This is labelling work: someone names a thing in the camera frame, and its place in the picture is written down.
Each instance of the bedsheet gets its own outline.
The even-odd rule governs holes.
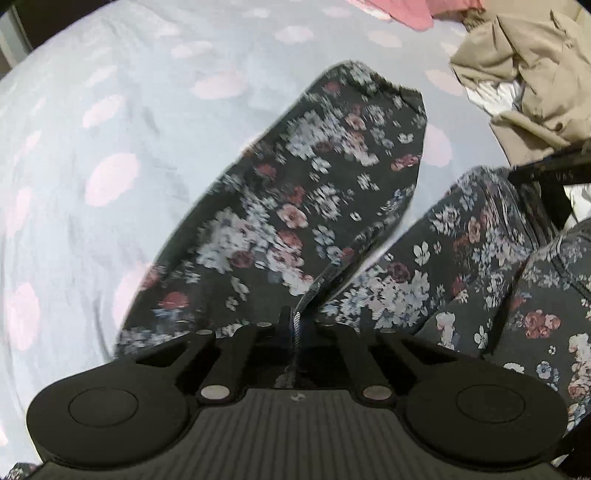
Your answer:
[[[448,68],[464,34],[446,22],[417,33],[339,0],[118,0],[5,77],[0,474],[38,461],[25,427],[33,396],[110,360],[168,236],[331,65],[360,60],[423,94],[418,187],[384,250],[463,172],[506,165]]]

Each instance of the ribbed black surface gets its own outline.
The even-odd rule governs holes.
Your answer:
[[[250,390],[212,407],[187,436],[141,465],[75,471],[52,463],[33,480],[560,480],[550,465],[468,471],[434,458],[394,413],[355,403],[346,391]]]

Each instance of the logo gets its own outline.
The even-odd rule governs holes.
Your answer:
[[[298,392],[298,393],[294,393],[290,397],[290,399],[293,400],[293,401],[300,402],[300,401],[304,401],[306,399],[306,396],[303,393]]]

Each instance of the black device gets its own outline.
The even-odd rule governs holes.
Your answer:
[[[32,479],[565,478],[566,406],[542,382],[392,329],[301,325],[298,352],[285,308],[50,385],[27,414]]]

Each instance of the dark floral fabric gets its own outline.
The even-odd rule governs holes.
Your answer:
[[[31,476],[37,468],[38,466],[33,465],[32,463],[17,463],[8,472],[8,475],[4,477],[4,480],[25,480],[25,478]]]
[[[515,273],[538,247],[505,175],[483,167],[465,174],[322,315],[481,355]]]
[[[539,378],[569,409],[571,430],[591,398],[591,222],[530,256],[489,360]]]
[[[200,199],[147,275],[117,353],[301,311],[392,231],[417,181],[421,95],[328,70]]]

